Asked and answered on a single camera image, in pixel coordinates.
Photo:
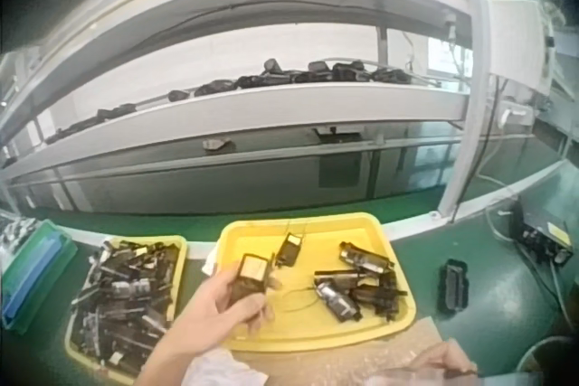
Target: power cord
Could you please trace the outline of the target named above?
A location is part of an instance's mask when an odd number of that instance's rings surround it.
[[[559,306],[561,307],[561,312],[563,313],[563,317],[565,318],[567,325],[571,329],[571,332],[574,332],[575,327],[574,327],[573,323],[571,322],[571,318],[569,317],[569,314],[567,313],[567,309],[565,308],[565,302],[563,301],[563,296],[561,295],[561,287],[559,285],[559,276],[557,276],[557,273],[555,270],[555,263],[553,261],[550,261],[549,264],[551,265],[551,274],[553,275],[553,282],[555,283],[555,291],[557,293],[557,300],[559,302]]]
[[[469,177],[467,178],[466,183],[462,186],[462,190],[460,192],[459,195],[459,200],[457,201],[457,205],[454,208],[454,213],[452,214],[451,217],[451,221],[454,221],[456,219],[456,215],[459,212],[459,207],[460,204],[462,203],[462,201],[464,200],[464,195],[467,192],[467,189],[470,185],[470,182],[472,181],[472,179],[477,175],[477,173],[479,172],[479,167],[481,166],[482,160],[484,158],[485,155],[485,151],[487,151],[487,146],[489,145],[489,140],[490,140],[490,132],[492,131],[492,126],[495,122],[495,116],[497,115],[497,107],[498,107],[498,101],[500,100],[500,96],[502,94],[502,92],[505,90],[505,87],[507,86],[508,80],[505,79],[505,81],[502,84],[502,87],[498,86],[498,77],[496,77],[496,83],[495,83],[495,98],[493,100],[493,104],[492,104],[492,109],[490,111],[490,119],[489,119],[489,125],[487,127],[487,133],[485,135],[485,140],[484,143],[482,144],[482,149],[480,150],[479,156],[477,158],[476,163],[472,166],[471,170],[470,170],[470,174]]]

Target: small motor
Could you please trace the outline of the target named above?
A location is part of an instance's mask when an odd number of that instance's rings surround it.
[[[368,275],[357,270],[327,270],[314,272],[314,285],[332,282],[339,291],[348,291],[358,286],[360,280]]]
[[[360,306],[350,297],[340,293],[332,282],[322,282],[316,286],[316,292],[340,323],[354,319],[360,321]]]
[[[265,293],[268,288],[273,256],[271,259],[246,253],[232,284],[230,305],[254,293]]]
[[[357,248],[352,243],[340,243],[340,259],[355,268],[361,268],[378,276],[386,274],[394,263],[387,257]]]

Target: white cable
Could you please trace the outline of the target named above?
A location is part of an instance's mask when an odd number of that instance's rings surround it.
[[[470,80],[464,75],[464,69],[459,65],[456,60],[456,56],[454,55],[454,49],[456,48],[456,44],[453,42],[449,42],[449,50],[451,51],[452,61],[454,62],[454,68],[456,68],[457,73],[459,74],[460,80],[465,82],[467,85],[470,84]]]
[[[559,277],[557,276],[556,271],[555,271],[555,264],[553,261],[549,261],[549,264],[551,265],[551,274],[553,275],[553,282],[555,283],[555,292],[557,293],[557,299],[559,300],[561,312],[563,312],[563,316],[565,317],[565,321],[569,325],[569,328],[571,329],[572,332],[574,332],[575,328],[573,326],[573,323],[571,322],[571,318],[569,317],[569,314],[567,314],[567,309],[565,308],[565,302],[563,301],[563,296],[561,295],[561,287],[559,286]]]
[[[410,64],[410,71],[414,71],[414,43],[410,39],[410,36],[408,36],[408,33],[402,32],[402,35],[403,35],[404,39],[410,44],[410,50],[411,50],[410,60],[408,61],[407,64]]]
[[[517,372],[522,372],[523,370],[523,366],[525,365],[525,362],[527,361],[528,357],[533,354],[536,349],[538,349],[539,347],[542,347],[545,344],[550,344],[550,343],[566,343],[566,344],[572,344],[573,343],[573,339],[568,338],[566,336],[549,336],[548,338],[542,339],[541,341],[539,341],[538,343],[536,343],[535,345],[533,345],[531,348],[529,348],[525,354],[523,354],[523,357],[521,357],[521,360],[518,361],[517,364]]]

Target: white wall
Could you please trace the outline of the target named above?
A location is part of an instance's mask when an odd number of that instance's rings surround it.
[[[109,71],[76,89],[43,113],[44,135],[114,108],[192,88],[215,79],[259,74],[276,58],[284,70],[310,61],[347,57],[377,61],[374,27],[350,24],[281,24],[243,29],[167,47]]]

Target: wire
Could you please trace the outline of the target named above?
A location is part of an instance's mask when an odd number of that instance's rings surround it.
[[[498,101],[500,100],[500,95],[501,95],[502,91],[507,86],[507,82],[508,82],[508,80],[505,79],[502,87],[499,88],[498,87],[498,77],[496,79],[495,98],[494,98],[494,101],[492,104],[492,109],[490,111],[490,119],[489,119],[489,125],[487,127],[487,133],[485,135],[485,141],[482,144],[482,149],[480,150],[479,157],[477,158],[476,163],[472,166],[472,168],[470,170],[470,174],[469,174],[469,177],[467,178],[466,183],[462,186],[462,190],[460,191],[460,195],[459,195],[459,200],[456,203],[456,207],[454,208],[454,213],[452,214],[452,217],[451,217],[451,222],[453,222],[456,219],[456,215],[459,212],[460,204],[462,203],[462,201],[464,199],[464,195],[467,192],[467,188],[469,187],[472,179],[475,177],[475,175],[479,171],[480,164],[482,163],[483,157],[485,155],[485,151],[487,151],[487,146],[489,145],[490,132],[492,131],[492,126],[495,122],[495,116],[497,114]]]
[[[549,336],[548,338],[542,339],[541,341],[539,341],[538,343],[536,343],[535,345],[533,345],[531,348],[529,348],[525,354],[523,354],[523,357],[521,357],[521,360],[518,362],[517,364],[517,372],[522,372],[523,371],[523,366],[525,366],[525,363],[527,362],[527,359],[529,358],[529,356],[531,354],[533,354],[539,347],[542,347],[545,344],[550,344],[550,343],[565,343],[565,344],[572,344],[573,343],[573,339],[568,338],[566,336]]]
[[[293,294],[293,293],[299,293],[299,292],[302,292],[302,291],[315,291],[315,290],[316,290],[316,289],[315,289],[314,287],[305,287],[305,288],[299,288],[299,289],[292,289],[291,291],[288,291],[286,294],[284,294],[283,296],[281,296],[281,298],[283,299],[283,298],[285,298],[286,296],[288,296],[288,295],[290,295],[290,294]],[[304,309],[308,309],[309,307],[314,306],[318,301],[319,301],[319,297],[316,297],[316,299],[315,299],[313,302],[311,302],[311,303],[309,303],[309,304],[307,304],[307,305],[305,305],[305,306],[300,306],[300,307],[296,307],[296,308],[293,308],[293,309],[282,309],[281,312],[288,314],[288,313],[290,313],[290,312],[302,311],[302,310],[304,310]]]
[[[402,32],[402,35],[403,35],[404,39],[410,44],[410,49],[411,49],[410,60],[406,63],[406,67],[409,66],[409,67],[408,67],[408,70],[414,71],[414,68],[413,68],[413,64],[414,64],[414,43],[413,43],[413,41],[410,39],[410,37],[408,36],[408,33]]]
[[[135,50],[135,49],[141,47],[143,44],[149,42],[150,40],[154,40],[159,35],[163,35],[164,33],[169,33],[171,31],[174,31],[175,29],[178,29],[179,27],[183,26],[184,24],[191,23],[195,20],[198,20],[200,18],[204,18],[208,15],[219,14],[219,13],[222,13],[225,11],[232,11],[233,9],[243,8],[246,6],[257,6],[257,5],[267,5],[267,4],[312,5],[312,6],[322,6],[322,7],[327,7],[327,8],[353,9],[353,10],[357,10],[357,11],[367,11],[367,12],[370,12],[372,14],[375,14],[375,9],[367,8],[364,6],[358,6],[358,5],[335,5],[335,4],[328,4],[325,2],[316,2],[316,1],[310,1],[310,0],[253,0],[253,1],[241,2],[239,4],[229,4],[229,5],[219,6],[219,7],[214,8],[214,9],[202,11],[199,14],[195,14],[189,18],[186,18],[177,24],[174,24],[170,27],[167,27],[166,29],[163,29],[162,31],[159,31],[157,33],[153,33],[152,35],[145,38],[143,41],[138,42],[136,45],[134,45],[131,50]]]
[[[454,50],[456,49],[456,44],[454,42],[449,42],[449,50],[451,51],[452,61],[454,62],[454,68],[459,73],[460,80],[470,85],[470,80],[466,78],[464,75],[464,69],[459,65],[458,61],[456,60],[456,55],[454,54]]]
[[[565,303],[563,301],[563,296],[561,295],[561,287],[559,286],[559,277],[557,276],[557,273],[555,271],[555,263],[553,261],[550,261],[549,264],[551,265],[551,274],[553,275],[553,282],[555,283],[555,291],[557,293],[557,300],[559,302],[559,306],[561,307],[561,312],[563,313],[563,316],[565,317],[565,321],[569,325],[569,328],[571,329],[572,332],[574,332],[575,327],[573,325],[573,322],[571,321],[571,318],[569,317],[569,314],[567,313],[567,309],[565,308]]]

